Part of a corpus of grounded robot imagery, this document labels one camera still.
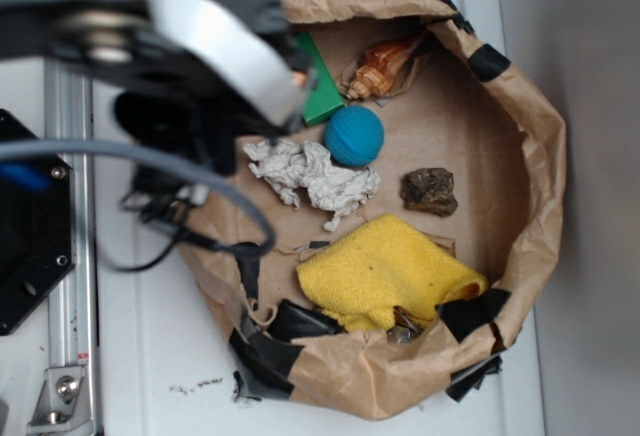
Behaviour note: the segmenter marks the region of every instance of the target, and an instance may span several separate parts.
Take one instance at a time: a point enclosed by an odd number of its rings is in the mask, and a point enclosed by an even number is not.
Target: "rock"
[[[402,177],[400,196],[407,209],[451,216],[458,208],[453,174],[444,168],[422,168]]]

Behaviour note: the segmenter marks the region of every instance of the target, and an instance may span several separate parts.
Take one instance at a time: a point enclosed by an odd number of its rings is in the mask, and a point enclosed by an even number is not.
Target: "gray cable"
[[[264,214],[242,193],[221,176],[169,153],[144,146],[84,139],[22,140],[0,144],[0,162],[50,156],[57,153],[92,154],[128,159],[176,176],[186,183],[200,183],[236,204],[265,235],[265,240],[255,248],[220,245],[219,249],[240,258],[265,256],[275,245],[275,231]]]

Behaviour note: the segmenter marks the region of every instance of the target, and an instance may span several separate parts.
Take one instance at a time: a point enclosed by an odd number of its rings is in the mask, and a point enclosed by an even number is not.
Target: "blue ball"
[[[384,144],[384,126],[373,111],[348,106],[329,120],[324,144],[337,162],[364,166],[378,157]]]

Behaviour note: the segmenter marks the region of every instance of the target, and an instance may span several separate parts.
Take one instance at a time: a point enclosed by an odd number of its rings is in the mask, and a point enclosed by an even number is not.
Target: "blue part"
[[[44,191],[51,186],[51,181],[48,178],[26,164],[0,164],[0,178],[7,179],[31,191]]]
[[[384,126],[370,109],[349,106],[331,117],[324,143],[337,162],[364,166],[378,157],[384,144]]]

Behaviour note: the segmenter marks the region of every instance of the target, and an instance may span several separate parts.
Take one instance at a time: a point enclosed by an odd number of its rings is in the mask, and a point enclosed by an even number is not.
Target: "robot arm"
[[[180,146],[222,174],[234,169],[234,135],[275,136],[300,121],[305,90],[294,76],[309,63],[279,0],[0,0],[0,28],[0,59],[54,57],[123,87],[116,117],[143,144],[163,137],[158,109],[163,127],[199,120],[186,133],[220,134],[205,144],[211,154],[196,155],[185,131],[161,149]]]

